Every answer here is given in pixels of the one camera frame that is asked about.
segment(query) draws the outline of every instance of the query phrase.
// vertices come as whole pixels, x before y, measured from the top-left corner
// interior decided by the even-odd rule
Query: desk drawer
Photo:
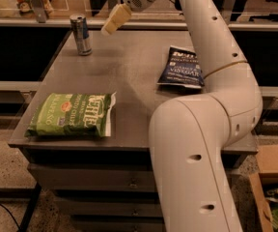
[[[156,192],[153,172],[141,166],[47,166],[30,163],[28,170],[46,189]]]
[[[71,217],[75,229],[86,232],[165,232],[162,218]]]
[[[121,192],[104,197],[55,197],[59,210],[67,215],[162,218],[159,199],[152,194]]]

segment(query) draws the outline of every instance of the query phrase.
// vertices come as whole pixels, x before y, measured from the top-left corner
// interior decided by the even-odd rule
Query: silver can
[[[92,53],[87,19],[83,14],[72,14],[70,24],[77,45],[78,54],[86,56]]]

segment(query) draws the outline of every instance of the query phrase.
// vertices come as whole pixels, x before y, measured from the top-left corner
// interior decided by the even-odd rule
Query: green chip bag
[[[115,94],[52,93],[39,105],[25,136],[110,136],[110,113]]]

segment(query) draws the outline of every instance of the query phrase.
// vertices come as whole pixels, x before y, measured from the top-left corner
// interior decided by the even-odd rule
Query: white robotic arm
[[[124,0],[133,11],[153,0]],[[242,231],[221,150],[255,128],[263,101],[257,81],[212,0],[180,0],[206,93],[154,112],[153,172],[167,232]]]

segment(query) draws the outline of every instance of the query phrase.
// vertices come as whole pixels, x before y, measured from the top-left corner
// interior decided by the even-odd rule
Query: cardboard box
[[[264,198],[264,189],[278,185],[278,145],[260,146],[256,158],[260,171],[249,176],[250,184],[262,229],[264,232],[273,232],[271,210]]]

